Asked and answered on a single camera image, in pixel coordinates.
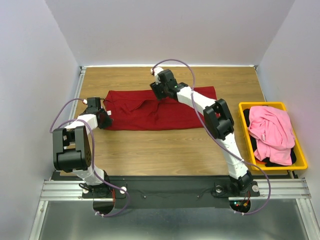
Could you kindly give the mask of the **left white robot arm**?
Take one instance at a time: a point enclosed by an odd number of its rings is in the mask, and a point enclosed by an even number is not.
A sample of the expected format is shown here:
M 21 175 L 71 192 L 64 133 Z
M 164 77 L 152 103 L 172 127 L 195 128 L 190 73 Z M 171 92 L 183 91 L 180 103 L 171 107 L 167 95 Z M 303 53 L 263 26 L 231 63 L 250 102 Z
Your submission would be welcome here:
M 111 125 L 112 120 L 105 110 L 86 110 L 70 125 L 52 131 L 54 168 L 81 178 L 84 182 L 79 187 L 85 199 L 115 197 L 108 174 L 93 164 L 93 149 L 88 138 L 95 128 Z

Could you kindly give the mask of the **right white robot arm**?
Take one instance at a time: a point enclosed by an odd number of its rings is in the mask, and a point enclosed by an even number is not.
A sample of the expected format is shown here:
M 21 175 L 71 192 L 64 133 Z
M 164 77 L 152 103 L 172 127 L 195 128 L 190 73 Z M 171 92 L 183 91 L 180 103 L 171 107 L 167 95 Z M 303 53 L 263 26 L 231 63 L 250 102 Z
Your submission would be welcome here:
M 226 101 L 208 98 L 183 82 L 173 85 L 153 82 L 150 87 L 158 100 L 172 98 L 194 109 L 205 131 L 223 151 L 231 192 L 235 195 L 245 193 L 253 177 L 237 146 L 235 123 Z

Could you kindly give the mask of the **red t shirt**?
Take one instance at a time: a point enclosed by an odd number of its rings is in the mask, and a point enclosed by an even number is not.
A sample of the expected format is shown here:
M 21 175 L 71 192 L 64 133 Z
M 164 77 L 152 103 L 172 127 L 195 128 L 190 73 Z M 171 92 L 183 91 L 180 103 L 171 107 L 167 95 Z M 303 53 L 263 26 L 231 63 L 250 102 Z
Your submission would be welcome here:
M 103 101 L 112 131 L 165 131 L 201 128 L 194 109 L 172 98 L 157 100 L 152 90 L 110 90 Z

